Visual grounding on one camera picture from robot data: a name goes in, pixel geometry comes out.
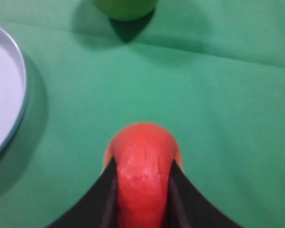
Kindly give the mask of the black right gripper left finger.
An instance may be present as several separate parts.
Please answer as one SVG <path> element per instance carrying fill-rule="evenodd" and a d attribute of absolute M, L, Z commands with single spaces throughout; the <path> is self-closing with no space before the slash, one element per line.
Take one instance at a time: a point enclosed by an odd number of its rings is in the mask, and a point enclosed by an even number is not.
<path fill-rule="evenodd" d="M 49 228 L 116 228 L 117 171 L 110 159 L 105 170 L 88 192 Z"/>

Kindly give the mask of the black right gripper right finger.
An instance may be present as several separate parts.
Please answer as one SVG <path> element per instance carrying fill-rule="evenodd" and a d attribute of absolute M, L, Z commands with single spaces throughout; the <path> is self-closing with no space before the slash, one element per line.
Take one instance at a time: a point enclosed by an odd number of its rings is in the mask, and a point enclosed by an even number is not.
<path fill-rule="evenodd" d="M 176 161 L 169 175 L 167 227 L 169 228 L 238 228 L 193 186 Z"/>

